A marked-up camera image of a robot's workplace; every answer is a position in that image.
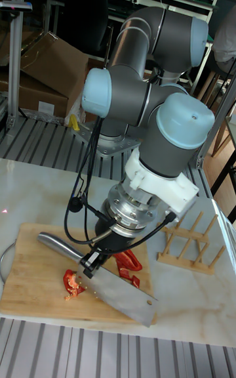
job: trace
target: marble table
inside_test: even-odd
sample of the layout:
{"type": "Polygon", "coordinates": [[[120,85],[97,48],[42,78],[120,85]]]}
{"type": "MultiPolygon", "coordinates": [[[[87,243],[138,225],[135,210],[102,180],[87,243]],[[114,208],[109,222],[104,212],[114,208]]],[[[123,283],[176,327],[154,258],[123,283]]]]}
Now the marble table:
{"type": "MultiPolygon", "coordinates": [[[[0,254],[15,241],[20,224],[35,222],[63,225],[66,205],[76,174],[0,159],[0,254]]],[[[108,194],[115,181],[93,177],[89,201],[96,208],[108,194]]],[[[183,226],[189,227],[203,210],[197,230],[203,232],[215,214],[216,208],[210,199],[198,198],[187,214],[183,226]]],[[[89,213],[88,228],[96,223],[89,213]]],[[[69,225],[83,227],[83,213],[71,214],[69,225]]],[[[217,221],[210,231],[211,245],[206,252],[206,262],[210,262],[224,238],[217,221]]],[[[178,252],[182,243],[173,244],[171,251],[178,252]]],[[[149,329],[142,325],[117,325],[111,323],[85,322],[53,318],[18,317],[16,319],[61,326],[80,327],[133,334],[143,337],[191,341],[221,346],[236,346],[236,277],[227,251],[215,266],[214,276],[194,273],[171,267],[156,261],[158,251],[165,246],[165,235],[161,232],[148,241],[151,275],[155,296],[159,300],[158,321],[149,329]]],[[[194,257],[196,248],[189,248],[189,256],[194,257]]],[[[3,261],[3,275],[10,271],[14,250],[10,250],[3,261]]]]}

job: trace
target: knife handle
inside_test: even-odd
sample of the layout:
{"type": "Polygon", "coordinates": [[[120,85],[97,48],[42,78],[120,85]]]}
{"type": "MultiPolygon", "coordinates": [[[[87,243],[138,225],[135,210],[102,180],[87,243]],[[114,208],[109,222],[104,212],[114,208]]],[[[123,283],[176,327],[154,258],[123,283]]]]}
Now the knife handle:
{"type": "Polygon", "coordinates": [[[72,245],[68,244],[56,235],[48,234],[47,232],[41,232],[37,240],[41,243],[47,245],[51,249],[57,251],[58,253],[69,257],[76,263],[79,263],[81,259],[85,256],[80,251],[76,250],[72,245]]]}

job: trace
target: cleaver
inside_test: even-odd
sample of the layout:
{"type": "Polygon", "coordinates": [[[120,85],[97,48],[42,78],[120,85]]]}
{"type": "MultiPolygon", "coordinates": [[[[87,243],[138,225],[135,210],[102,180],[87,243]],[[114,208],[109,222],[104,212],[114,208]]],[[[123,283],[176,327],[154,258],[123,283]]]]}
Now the cleaver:
{"type": "Polygon", "coordinates": [[[74,260],[79,265],[77,275],[81,277],[80,281],[83,286],[87,286],[88,290],[95,292],[98,298],[144,326],[151,325],[157,311],[157,299],[140,291],[104,267],[99,267],[90,279],[83,273],[85,267],[80,264],[84,254],[61,238],[46,232],[41,232],[37,239],[58,253],[74,260]]]}

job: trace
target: chopped pepper piece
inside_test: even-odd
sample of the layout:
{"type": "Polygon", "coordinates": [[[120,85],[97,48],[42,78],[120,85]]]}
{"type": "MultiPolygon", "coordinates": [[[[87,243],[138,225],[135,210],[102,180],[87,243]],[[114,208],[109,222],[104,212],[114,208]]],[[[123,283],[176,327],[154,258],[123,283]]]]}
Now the chopped pepper piece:
{"type": "Polygon", "coordinates": [[[132,280],[130,275],[129,275],[128,269],[125,266],[123,266],[123,264],[119,260],[116,260],[116,262],[117,262],[117,267],[118,267],[118,272],[119,272],[120,278],[132,280]]]}
{"type": "Polygon", "coordinates": [[[130,249],[127,249],[123,253],[114,254],[114,257],[129,270],[132,270],[134,272],[142,270],[141,263],[138,261],[138,259],[130,249]]]}
{"type": "Polygon", "coordinates": [[[133,276],[132,277],[132,285],[137,287],[139,289],[139,286],[140,286],[140,280],[139,278],[137,278],[136,276],[133,276]]]}
{"type": "Polygon", "coordinates": [[[72,270],[67,270],[63,277],[63,282],[67,292],[69,292],[69,296],[65,297],[65,300],[68,301],[69,299],[76,297],[81,292],[85,291],[85,288],[79,286],[78,283],[75,281],[76,272],[72,270]]]}

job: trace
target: robotic arm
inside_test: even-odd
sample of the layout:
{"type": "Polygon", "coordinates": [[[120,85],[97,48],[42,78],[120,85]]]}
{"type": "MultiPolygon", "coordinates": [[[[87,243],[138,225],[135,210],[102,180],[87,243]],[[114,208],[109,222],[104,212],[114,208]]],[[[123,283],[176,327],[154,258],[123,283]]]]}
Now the robotic arm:
{"type": "MultiPolygon", "coordinates": [[[[104,261],[100,251],[119,252],[145,235],[157,211],[179,219],[195,201],[199,189],[182,171],[205,141],[214,115],[175,82],[200,64],[207,33],[202,20],[156,7],[139,10],[122,25],[108,68],[88,74],[82,98],[86,111],[146,128],[124,179],[103,203],[104,219],[96,225],[96,235],[103,237],[96,244],[98,264],[104,261]],[[143,82],[148,54],[162,69],[160,85],[143,82]]],[[[89,259],[96,264],[95,258],[93,249],[88,266],[89,259]]]]}

